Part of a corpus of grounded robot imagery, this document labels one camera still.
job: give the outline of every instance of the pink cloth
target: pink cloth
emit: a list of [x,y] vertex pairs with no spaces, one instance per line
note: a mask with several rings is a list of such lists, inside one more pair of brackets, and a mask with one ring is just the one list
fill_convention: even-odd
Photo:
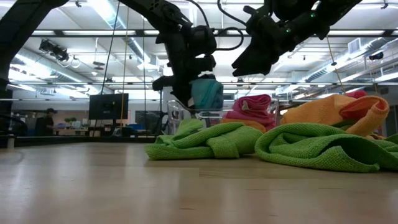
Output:
[[367,95],[366,92],[363,91],[363,90],[355,91],[355,92],[352,92],[352,93],[346,93],[346,96],[349,96],[349,97],[352,97],[352,98],[356,98],[356,99],[362,98],[362,97],[364,97],[366,95]]
[[241,97],[232,107],[233,111],[229,111],[225,118],[257,121],[269,131],[276,126],[275,115],[267,112],[271,102],[269,95]]

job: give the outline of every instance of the clear plastic bin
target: clear plastic bin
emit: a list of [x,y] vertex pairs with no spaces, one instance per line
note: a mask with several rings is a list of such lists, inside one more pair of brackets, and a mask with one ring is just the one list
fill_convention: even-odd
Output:
[[[279,100],[271,100],[272,101],[267,109],[267,112],[270,114],[274,114],[275,123],[278,124],[277,120],[279,114]],[[179,101],[170,100],[167,103],[167,111],[169,114],[169,126],[167,130],[168,134],[175,134],[181,121],[185,119],[199,119],[203,121],[203,127],[206,128],[212,127],[216,124],[220,124],[223,116],[225,116],[227,112],[232,111],[233,104],[234,100],[229,100],[224,102],[224,109],[222,110],[192,110],[181,104],[181,102]]]

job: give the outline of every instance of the wooden table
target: wooden table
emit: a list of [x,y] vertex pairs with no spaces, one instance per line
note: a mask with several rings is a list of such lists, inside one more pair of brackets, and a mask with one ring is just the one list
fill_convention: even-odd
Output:
[[0,223],[398,223],[398,175],[148,161],[142,144],[0,153]]

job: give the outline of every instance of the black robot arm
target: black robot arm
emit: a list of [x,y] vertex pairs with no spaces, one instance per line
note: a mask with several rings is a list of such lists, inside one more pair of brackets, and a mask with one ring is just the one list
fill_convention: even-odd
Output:
[[[251,43],[232,64],[233,75],[262,73],[267,75],[279,57],[293,51],[297,44],[316,35],[324,39],[330,26],[338,22],[361,0],[321,0],[312,10],[317,0],[265,0],[264,6],[253,9],[244,7],[251,15],[246,23],[246,31],[251,35]],[[270,15],[280,21],[275,22]]]
[[[0,21],[0,90],[8,84],[11,60],[46,15],[68,0],[17,0]],[[204,71],[212,71],[216,40],[207,26],[192,27],[180,9],[165,0],[120,0],[143,15],[159,31],[156,43],[164,44],[174,76],[153,83],[154,90],[173,86],[173,94],[184,104],[190,99],[189,82]]]

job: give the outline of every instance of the computer monitor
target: computer monitor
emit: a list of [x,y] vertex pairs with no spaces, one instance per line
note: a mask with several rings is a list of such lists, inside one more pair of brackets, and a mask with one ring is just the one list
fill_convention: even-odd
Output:
[[110,95],[91,95],[90,110],[88,119],[104,120],[104,119],[120,119],[122,115],[123,102],[123,119],[128,119],[129,111],[129,94],[110,94]]

